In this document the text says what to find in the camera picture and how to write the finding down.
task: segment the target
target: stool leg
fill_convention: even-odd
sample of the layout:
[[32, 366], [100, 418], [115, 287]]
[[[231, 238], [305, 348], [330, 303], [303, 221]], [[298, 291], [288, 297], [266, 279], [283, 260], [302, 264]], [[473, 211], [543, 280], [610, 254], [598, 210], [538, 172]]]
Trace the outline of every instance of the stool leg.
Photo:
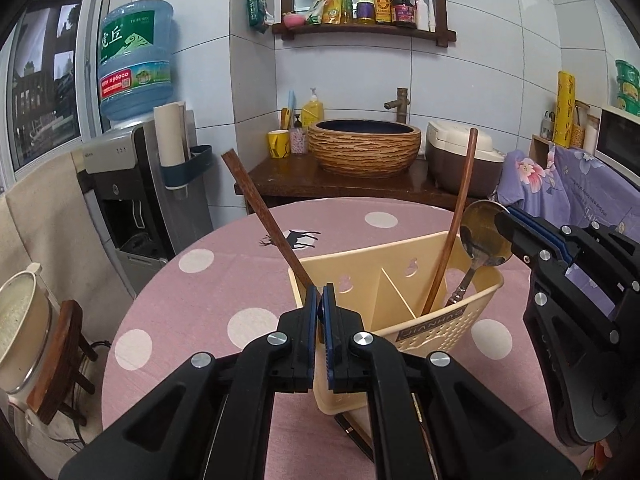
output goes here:
[[62, 402], [59, 407], [60, 412], [68, 416], [71, 420], [80, 424], [80, 426], [86, 426], [86, 417], [78, 410], [74, 410], [71, 406]]
[[95, 393], [94, 384], [87, 379], [84, 375], [82, 375], [78, 370], [73, 371], [74, 381], [89, 395], [93, 395]]
[[82, 334], [80, 334], [80, 339], [78, 340], [78, 346], [82, 350], [82, 353], [89, 358], [89, 361], [97, 361], [98, 354], [95, 352], [91, 345], [87, 342]]

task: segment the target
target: brown textured basin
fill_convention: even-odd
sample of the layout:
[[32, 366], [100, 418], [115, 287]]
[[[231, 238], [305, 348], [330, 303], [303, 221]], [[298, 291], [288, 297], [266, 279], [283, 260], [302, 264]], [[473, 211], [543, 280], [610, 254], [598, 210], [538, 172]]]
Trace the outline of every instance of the brown textured basin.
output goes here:
[[411, 165], [420, 148], [420, 130], [391, 121], [338, 119], [310, 126], [308, 142], [324, 170], [379, 178]]

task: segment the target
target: rice cooker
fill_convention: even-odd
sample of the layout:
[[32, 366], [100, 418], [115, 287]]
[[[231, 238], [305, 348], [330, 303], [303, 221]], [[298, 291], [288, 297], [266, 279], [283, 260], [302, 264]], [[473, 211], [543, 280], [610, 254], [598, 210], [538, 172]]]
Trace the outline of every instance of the rice cooker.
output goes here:
[[[460, 191], [470, 128], [449, 121], [430, 121], [427, 126], [429, 173], [439, 188], [453, 194]], [[474, 198], [491, 195], [500, 180], [503, 162], [504, 155], [494, 150], [491, 135], [478, 129], [468, 195]]]

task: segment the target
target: purple floral cloth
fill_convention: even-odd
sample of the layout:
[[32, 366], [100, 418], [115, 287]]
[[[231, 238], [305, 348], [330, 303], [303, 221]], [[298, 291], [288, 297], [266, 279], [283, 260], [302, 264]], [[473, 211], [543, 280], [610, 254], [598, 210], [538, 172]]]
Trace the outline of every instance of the purple floral cloth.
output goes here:
[[[508, 153], [497, 195], [501, 204], [517, 205], [557, 227], [587, 227], [595, 220], [640, 241], [640, 192], [583, 150], [553, 146], [545, 169], [521, 151]], [[609, 298], [575, 264], [567, 275], [604, 314], [611, 313]]]

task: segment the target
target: stacked green container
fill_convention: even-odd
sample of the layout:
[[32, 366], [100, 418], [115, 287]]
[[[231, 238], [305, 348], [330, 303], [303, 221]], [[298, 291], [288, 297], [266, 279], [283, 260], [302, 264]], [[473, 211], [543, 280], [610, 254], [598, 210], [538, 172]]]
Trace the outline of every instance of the stacked green container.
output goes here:
[[640, 72], [631, 63], [616, 60], [618, 69], [618, 108], [640, 116]]

